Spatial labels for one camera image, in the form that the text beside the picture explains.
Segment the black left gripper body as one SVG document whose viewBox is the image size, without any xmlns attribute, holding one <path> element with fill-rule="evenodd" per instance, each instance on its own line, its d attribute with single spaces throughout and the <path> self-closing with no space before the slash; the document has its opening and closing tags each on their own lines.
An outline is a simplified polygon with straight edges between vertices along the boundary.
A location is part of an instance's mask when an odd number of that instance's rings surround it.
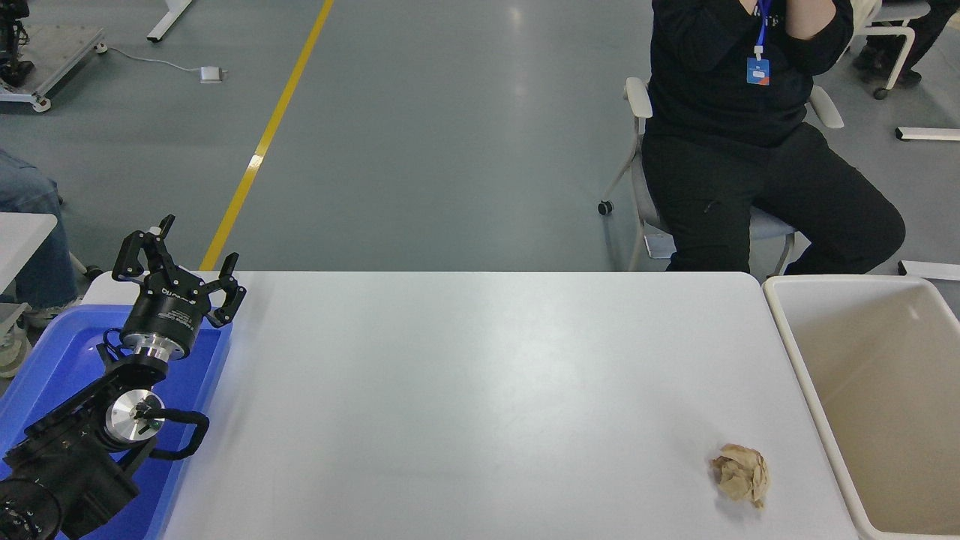
<svg viewBox="0 0 960 540">
<path fill-rule="evenodd" d="M 188 355 L 209 311 L 209 298 L 200 294 L 198 279 L 168 284 L 162 274 L 148 274 L 130 316 L 121 329 L 124 348 L 164 348 L 168 355 Z"/>
</svg>

